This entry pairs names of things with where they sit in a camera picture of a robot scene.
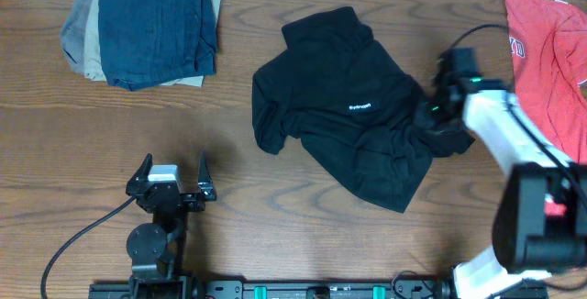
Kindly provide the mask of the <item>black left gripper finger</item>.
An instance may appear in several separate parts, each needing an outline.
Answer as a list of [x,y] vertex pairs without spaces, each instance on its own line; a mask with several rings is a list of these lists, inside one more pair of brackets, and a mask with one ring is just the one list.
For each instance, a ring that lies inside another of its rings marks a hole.
[[200,188],[201,195],[204,201],[215,201],[217,199],[216,188],[211,179],[205,154],[200,154],[199,170],[198,170],[198,187]]
[[140,197],[144,194],[149,187],[149,174],[152,166],[152,155],[148,153],[137,171],[127,182],[126,194],[128,196]]

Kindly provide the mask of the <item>black t-shirt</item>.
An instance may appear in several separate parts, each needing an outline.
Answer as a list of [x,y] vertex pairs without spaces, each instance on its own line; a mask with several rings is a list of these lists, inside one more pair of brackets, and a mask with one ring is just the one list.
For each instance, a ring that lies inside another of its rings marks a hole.
[[354,9],[282,27],[286,50],[252,76],[252,127],[276,155],[289,137],[360,199],[403,213],[433,159],[466,152],[464,129],[436,131],[421,86]]

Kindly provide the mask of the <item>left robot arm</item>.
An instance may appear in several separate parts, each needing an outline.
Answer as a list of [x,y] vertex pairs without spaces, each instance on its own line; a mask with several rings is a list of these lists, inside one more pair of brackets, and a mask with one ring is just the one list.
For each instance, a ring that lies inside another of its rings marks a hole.
[[204,286],[182,272],[182,263],[188,215],[205,211],[205,204],[217,199],[205,155],[200,155],[193,193],[182,191],[178,166],[155,165],[148,154],[128,180],[126,194],[152,215],[151,222],[137,226],[127,237],[130,296],[204,298]]

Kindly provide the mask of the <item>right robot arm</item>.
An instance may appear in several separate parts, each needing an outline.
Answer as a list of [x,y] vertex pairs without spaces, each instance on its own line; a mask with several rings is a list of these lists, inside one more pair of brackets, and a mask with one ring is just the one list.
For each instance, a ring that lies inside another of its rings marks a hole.
[[554,274],[586,265],[586,168],[552,145],[499,79],[475,72],[438,74],[420,106],[425,127],[467,128],[506,179],[492,245],[452,271],[451,298],[530,298]]

